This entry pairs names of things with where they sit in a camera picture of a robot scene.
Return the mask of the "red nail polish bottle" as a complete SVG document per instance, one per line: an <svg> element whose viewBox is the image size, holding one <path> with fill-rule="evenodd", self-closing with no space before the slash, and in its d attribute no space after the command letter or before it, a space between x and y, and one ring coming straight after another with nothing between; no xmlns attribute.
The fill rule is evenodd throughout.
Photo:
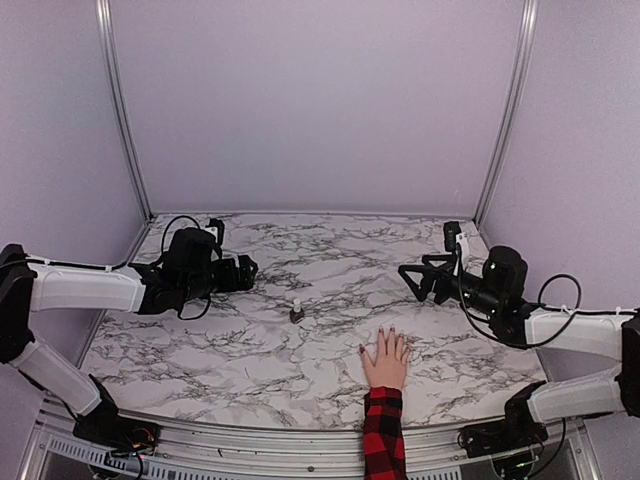
<svg viewBox="0 0 640 480"><path fill-rule="evenodd" d="M289 319L292 324L298 324L304 319L304 317L305 317L305 312L302 309L300 310L291 309L289 311Z"/></svg>

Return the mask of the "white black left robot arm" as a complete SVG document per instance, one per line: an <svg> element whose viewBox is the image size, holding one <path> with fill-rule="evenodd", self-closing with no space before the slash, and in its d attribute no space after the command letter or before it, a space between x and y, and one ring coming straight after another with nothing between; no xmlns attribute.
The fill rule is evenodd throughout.
<svg viewBox="0 0 640 480"><path fill-rule="evenodd" d="M81 265L29 256L19 244L1 251L1 361L62 400L106 445L125 438L126 423L99 381L36 338L34 312L115 310L136 315L183 313L214 294L249 291L258 265L247 255L224 257L220 236L176 231L167 251L149 264Z"/></svg>

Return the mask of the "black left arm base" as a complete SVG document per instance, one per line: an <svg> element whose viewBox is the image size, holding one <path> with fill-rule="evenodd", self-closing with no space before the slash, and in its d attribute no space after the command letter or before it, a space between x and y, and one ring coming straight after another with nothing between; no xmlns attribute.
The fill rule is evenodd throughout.
<svg viewBox="0 0 640 480"><path fill-rule="evenodd" d="M87 414L74 413L73 435L77 438L110 448L110 458L134 458L137 462L135 479L145 474L143 454L152 454L157 446L160 426L157 423L121 416L106 388L89 376L99 393L98 405Z"/></svg>

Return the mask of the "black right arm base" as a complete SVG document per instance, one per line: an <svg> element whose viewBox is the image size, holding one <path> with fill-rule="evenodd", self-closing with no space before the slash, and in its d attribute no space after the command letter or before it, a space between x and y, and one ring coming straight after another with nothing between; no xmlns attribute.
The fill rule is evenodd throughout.
<svg viewBox="0 0 640 480"><path fill-rule="evenodd" d="M467 457L493 457L492 467L500 479L529 479L549 436L546 427L533 420L527 401L544 384L536 382L511 397L501 420L463 427L457 442Z"/></svg>

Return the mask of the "red black plaid sleeve forearm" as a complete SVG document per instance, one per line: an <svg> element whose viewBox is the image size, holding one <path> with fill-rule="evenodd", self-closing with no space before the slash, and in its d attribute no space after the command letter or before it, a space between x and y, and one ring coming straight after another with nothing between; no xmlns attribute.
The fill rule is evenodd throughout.
<svg viewBox="0 0 640 480"><path fill-rule="evenodd" d="M406 479L402 392L388 387L371 388L364 397L364 413L364 478Z"/></svg>

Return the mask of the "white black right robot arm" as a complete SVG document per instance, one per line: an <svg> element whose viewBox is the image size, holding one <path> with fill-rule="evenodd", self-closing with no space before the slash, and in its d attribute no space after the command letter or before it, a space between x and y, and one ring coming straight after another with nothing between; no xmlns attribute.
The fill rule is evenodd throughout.
<svg viewBox="0 0 640 480"><path fill-rule="evenodd" d="M471 327L507 347L550 348L609 358L609 370L523 388L505 404L495 438L515 448L534 427L567 417L624 412L639 414L639 312L551 307L522 296L528 265L507 246L490 249L479 276L463 269L460 244L446 254L425 255L398 273L420 302L459 303Z"/></svg>

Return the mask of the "bare human hand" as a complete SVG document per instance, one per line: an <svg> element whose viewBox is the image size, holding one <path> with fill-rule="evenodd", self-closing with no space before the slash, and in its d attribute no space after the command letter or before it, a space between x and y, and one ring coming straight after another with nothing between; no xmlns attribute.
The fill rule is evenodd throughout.
<svg viewBox="0 0 640 480"><path fill-rule="evenodd" d="M358 347L358 353L370 388L404 389L410 347L405 342L405 336L398 334L394 326L379 328L374 358L364 345Z"/></svg>

